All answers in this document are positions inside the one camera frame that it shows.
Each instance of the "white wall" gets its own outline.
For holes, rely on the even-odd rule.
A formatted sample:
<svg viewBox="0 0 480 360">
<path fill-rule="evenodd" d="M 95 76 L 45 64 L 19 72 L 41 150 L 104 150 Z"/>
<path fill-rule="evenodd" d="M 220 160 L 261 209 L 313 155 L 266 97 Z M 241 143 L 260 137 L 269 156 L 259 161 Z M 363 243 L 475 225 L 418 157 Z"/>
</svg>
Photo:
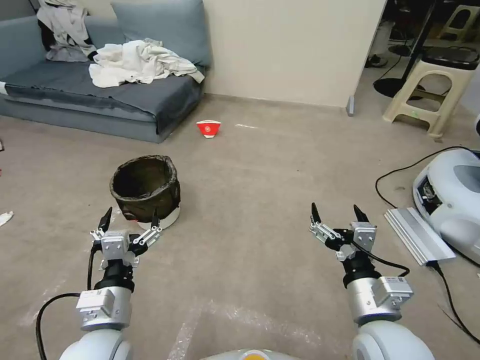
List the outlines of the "white wall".
<svg viewBox="0 0 480 360">
<path fill-rule="evenodd" d="M 81 1 L 93 15 L 115 16 L 109 0 Z M 203 1 L 214 61 L 208 93 L 336 107 L 355 93 L 385 4 Z"/>
</svg>

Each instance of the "black power cord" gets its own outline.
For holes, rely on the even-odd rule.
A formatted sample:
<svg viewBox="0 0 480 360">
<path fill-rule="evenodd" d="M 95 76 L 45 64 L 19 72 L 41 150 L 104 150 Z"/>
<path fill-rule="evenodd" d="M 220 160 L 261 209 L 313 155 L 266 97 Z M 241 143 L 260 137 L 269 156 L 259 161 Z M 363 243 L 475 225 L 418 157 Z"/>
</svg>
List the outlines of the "black power cord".
<svg viewBox="0 0 480 360">
<path fill-rule="evenodd" d="M 88 258 L 88 273 L 86 276 L 86 289 L 92 290 L 92 272 L 94 267 L 94 257 L 97 249 L 92 247 L 90 250 L 90 257 Z"/>
<path fill-rule="evenodd" d="M 445 284 L 446 294 L 448 296 L 448 302 L 450 303 L 451 312 L 453 313 L 456 320 L 458 321 L 458 325 L 459 325 L 460 329 L 465 334 L 467 334 L 474 342 L 476 342 L 478 345 L 480 345 L 480 339 L 478 337 L 476 337 L 475 335 L 473 335 L 470 332 L 470 330 L 465 326 L 462 319 L 460 319 L 460 316 L 457 313 L 457 310 L 455 309 L 454 301 L 452 300 L 452 294 L 451 294 L 450 288 L 449 288 L 449 284 L 447 282 L 447 279 L 445 278 L 444 272 L 440 268 L 439 262 L 438 261 L 429 261 L 429 262 L 426 263 L 426 266 L 434 269 L 440 275 L 441 279 L 443 280 L 443 283 Z"/>
<path fill-rule="evenodd" d="M 409 39 L 406 38 L 406 39 L 405 39 L 405 42 L 403 43 L 403 45 L 406 46 L 408 41 L 409 41 Z M 390 68 L 389 68 L 387 71 L 385 71 L 385 72 L 383 73 L 383 75 L 380 76 L 380 77 L 379 77 L 377 80 L 375 80 L 373 83 L 375 84 L 378 80 L 383 79 L 384 76 L 387 75 L 387 74 L 390 72 L 390 70 L 392 70 L 394 67 L 396 67 L 396 66 L 398 65 L 398 63 L 400 62 L 400 60 L 402 60 L 403 57 L 404 57 L 403 55 L 399 55 L 399 56 L 398 56 L 398 60 L 396 61 L 396 63 L 394 63 L 392 66 L 390 66 Z"/>
<path fill-rule="evenodd" d="M 40 354 L 40 360 L 47 360 L 47 356 L 45 355 L 45 348 L 44 342 L 42 340 L 42 315 L 44 314 L 45 309 L 48 305 L 53 303 L 55 300 L 62 299 L 62 298 L 79 298 L 80 294 L 78 292 L 67 292 L 57 296 L 52 297 L 46 303 L 43 304 L 40 311 L 38 312 L 38 316 L 36 317 L 35 323 L 35 336 L 36 336 L 36 345 L 38 347 L 38 353 Z"/>
<path fill-rule="evenodd" d="M 361 252 L 367 254 L 369 257 L 371 257 L 372 259 L 378 261 L 379 263 L 382 263 L 384 265 L 387 265 L 387 266 L 390 266 L 392 268 L 397 268 L 397 269 L 401 269 L 401 270 L 404 270 L 404 272 L 402 272 L 400 275 L 398 275 L 399 277 L 405 277 L 407 276 L 408 274 L 410 274 L 410 269 L 404 265 L 400 265 L 400 264 L 397 264 L 397 263 L 394 263 L 394 262 L 391 262 L 391 261 L 388 261 L 388 260 L 384 260 L 382 259 L 381 257 L 378 257 L 378 256 L 375 256 L 373 255 L 370 251 L 367 251 L 365 250 L 363 247 L 361 247 L 360 245 L 358 245 L 355 241 L 352 241 L 351 242 L 353 246 L 355 246 L 358 250 L 360 250 Z"/>
<path fill-rule="evenodd" d="M 427 156 L 422 157 L 420 160 L 418 160 L 417 162 L 413 163 L 412 165 L 409 165 L 409 166 L 405 166 L 405 167 L 401 167 L 401 168 L 392 170 L 392 171 L 390 171 L 390 172 L 387 172 L 385 175 L 380 176 L 380 177 L 375 181 L 375 191 L 376 191 L 377 195 L 378 195 L 384 202 L 386 202 L 388 205 L 390 205 L 392 208 L 398 209 L 397 206 L 393 205 L 390 201 L 388 201 L 386 198 L 384 198 L 383 195 L 380 193 L 380 191 L 379 191 L 379 182 L 380 182 L 380 180 L 382 180 L 383 178 L 386 178 L 387 176 L 389 176 L 389 175 L 391 175 L 391 174 L 393 174 L 393 173 L 397 173 L 397 172 L 402 171 L 402 170 L 406 170 L 406 169 L 413 168 L 415 165 L 420 164 L 422 161 L 424 161 L 424 160 L 432 157 L 433 155 L 437 155 L 437 154 L 443 153 L 444 151 L 450 150 L 450 149 L 464 149 L 464 150 L 468 150 L 468 151 L 471 152 L 472 154 L 475 154 L 475 153 L 474 153 L 472 150 L 470 150 L 468 147 L 461 146 L 461 145 L 458 145 L 458 146 L 448 146 L 448 147 L 445 147 L 445 148 L 443 148 L 443 149 L 441 149 L 441 150 L 432 152 L 430 155 L 427 155 Z"/>
<path fill-rule="evenodd" d="M 387 176 L 393 174 L 393 173 L 396 173 L 396 172 L 399 172 L 399 171 L 402 171 L 402 170 L 406 170 L 406 169 L 410 169 L 412 167 L 414 167 L 415 165 L 418 165 L 419 163 L 421 163 L 422 161 L 432 157 L 433 155 L 437 155 L 437 154 L 440 154 L 446 150 L 451 150 L 451 149 L 464 149 L 464 150 L 468 150 L 469 152 L 471 152 L 472 154 L 475 155 L 475 153 L 469 149 L 468 147 L 465 147 L 465 146 L 449 146 L 449 147 L 445 147 L 441 150 L 438 150 L 438 151 L 435 151 L 427 156 L 424 156 L 422 157 L 420 160 L 418 160 L 417 162 L 413 163 L 412 165 L 409 165 L 409 166 L 405 166 L 405 167 L 402 167 L 402 168 L 399 168 L 399 169 L 395 169 L 395 170 L 392 170 L 390 172 L 387 172 L 385 175 L 382 175 L 380 176 L 376 181 L 375 181 L 375 191 L 376 193 L 378 194 L 378 196 L 384 201 L 386 202 L 387 204 L 389 204 L 391 207 L 395 208 L 395 209 L 398 209 L 397 206 L 393 205 L 390 201 L 388 201 L 385 197 L 382 196 L 382 194 L 380 193 L 379 191 L 379 182 L 380 180 L 382 180 L 383 178 L 386 178 Z M 480 264 L 478 264 L 477 262 L 473 261 L 472 259 L 470 259 L 468 256 L 465 256 L 464 254 L 462 254 L 461 252 L 459 252 L 457 249 L 455 249 L 453 246 L 451 246 L 450 244 L 448 244 L 449 247 L 451 247 L 455 252 L 459 253 L 463 258 L 469 260 L 472 264 L 476 265 L 477 267 L 480 268 Z M 457 310 L 455 309 L 455 306 L 454 306 L 454 302 L 452 300 L 452 294 L 450 292 L 450 287 L 449 287 L 449 284 L 447 283 L 447 279 L 445 278 L 445 275 L 442 271 L 442 269 L 440 268 L 440 265 L 438 263 L 438 261 L 429 261 L 426 263 L 426 266 L 428 266 L 429 268 L 432 268 L 434 270 L 436 270 L 436 272 L 440 275 L 441 279 L 443 280 L 443 283 L 445 284 L 445 289 L 446 289 L 446 293 L 447 293 L 447 296 L 448 296 L 448 302 L 450 304 L 450 308 L 451 308 L 451 311 L 453 313 L 453 315 L 455 316 L 456 320 L 458 321 L 459 323 L 459 327 L 460 329 L 465 333 L 467 334 L 473 341 L 475 341 L 477 344 L 480 345 L 480 339 L 476 336 L 474 336 L 470 330 L 465 326 L 464 322 L 460 319 L 460 316 L 459 314 L 457 313 Z"/>
</svg>

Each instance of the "pile of clothes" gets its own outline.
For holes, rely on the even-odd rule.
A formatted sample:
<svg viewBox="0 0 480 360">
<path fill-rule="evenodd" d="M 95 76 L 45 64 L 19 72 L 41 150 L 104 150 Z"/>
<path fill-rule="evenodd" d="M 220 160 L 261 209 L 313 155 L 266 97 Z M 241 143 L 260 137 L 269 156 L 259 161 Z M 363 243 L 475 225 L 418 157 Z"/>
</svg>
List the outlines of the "pile of clothes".
<svg viewBox="0 0 480 360">
<path fill-rule="evenodd" d="M 87 10 L 74 0 L 39 0 L 37 12 L 46 58 L 52 61 L 88 62 L 93 84 L 99 88 L 124 83 L 150 84 L 169 75 L 191 76 L 197 83 L 204 75 L 189 60 L 145 39 L 106 44 L 96 49 L 85 27 Z"/>
</svg>

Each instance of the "red cup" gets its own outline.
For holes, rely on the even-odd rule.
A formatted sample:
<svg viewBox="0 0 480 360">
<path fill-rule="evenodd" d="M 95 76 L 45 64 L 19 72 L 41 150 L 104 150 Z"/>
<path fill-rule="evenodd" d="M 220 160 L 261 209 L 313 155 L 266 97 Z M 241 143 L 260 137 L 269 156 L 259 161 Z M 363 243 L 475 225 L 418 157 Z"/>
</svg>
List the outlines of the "red cup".
<svg viewBox="0 0 480 360">
<path fill-rule="evenodd" d="M 203 120 L 196 123 L 203 136 L 207 139 L 214 138 L 215 135 L 217 135 L 220 129 L 220 124 L 220 121 L 215 120 Z"/>
</svg>

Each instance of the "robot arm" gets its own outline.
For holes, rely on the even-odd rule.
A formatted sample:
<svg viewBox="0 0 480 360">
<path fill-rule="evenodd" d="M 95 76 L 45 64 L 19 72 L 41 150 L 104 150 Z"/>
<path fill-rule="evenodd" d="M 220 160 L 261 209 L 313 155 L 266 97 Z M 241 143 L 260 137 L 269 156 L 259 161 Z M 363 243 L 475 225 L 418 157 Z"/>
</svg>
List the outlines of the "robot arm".
<svg viewBox="0 0 480 360">
<path fill-rule="evenodd" d="M 139 265 L 139 256 L 160 237 L 162 228 L 155 211 L 151 227 L 141 235 L 108 231 L 111 214 L 112 208 L 102 217 L 98 229 L 90 232 L 92 252 L 101 251 L 103 255 L 100 269 L 104 274 L 93 290 L 81 292 L 76 304 L 82 317 L 81 329 L 87 334 L 70 345 L 60 360 L 132 358 L 131 345 L 124 340 L 122 330 L 130 325 L 132 314 L 133 269 Z"/>
<path fill-rule="evenodd" d="M 413 296 L 403 276 L 382 276 L 369 254 L 377 227 L 354 205 L 356 222 L 350 229 L 332 229 L 322 223 L 311 205 L 310 232 L 336 252 L 345 270 L 343 284 L 353 321 L 359 325 L 353 340 L 355 360 L 433 360 L 430 349 L 406 327 L 395 323 L 400 307 Z"/>
</svg>

